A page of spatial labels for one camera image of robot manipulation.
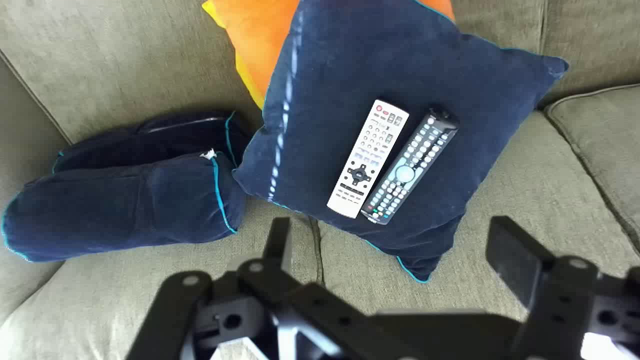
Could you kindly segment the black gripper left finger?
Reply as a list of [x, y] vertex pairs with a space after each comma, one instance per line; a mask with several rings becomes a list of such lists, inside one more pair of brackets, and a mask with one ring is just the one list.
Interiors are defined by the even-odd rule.
[[291, 219], [288, 217], [274, 217], [271, 232], [268, 232], [268, 238], [267, 238], [264, 251], [262, 251], [262, 260], [268, 265], [283, 265], [284, 264], [288, 235], [291, 235]]

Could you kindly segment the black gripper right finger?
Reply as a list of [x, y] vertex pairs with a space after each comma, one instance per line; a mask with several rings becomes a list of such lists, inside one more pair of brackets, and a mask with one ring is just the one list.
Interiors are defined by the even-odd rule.
[[493, 215], [486, 260], [518, 302], [530, 308], [557, 255], [511, 215]]

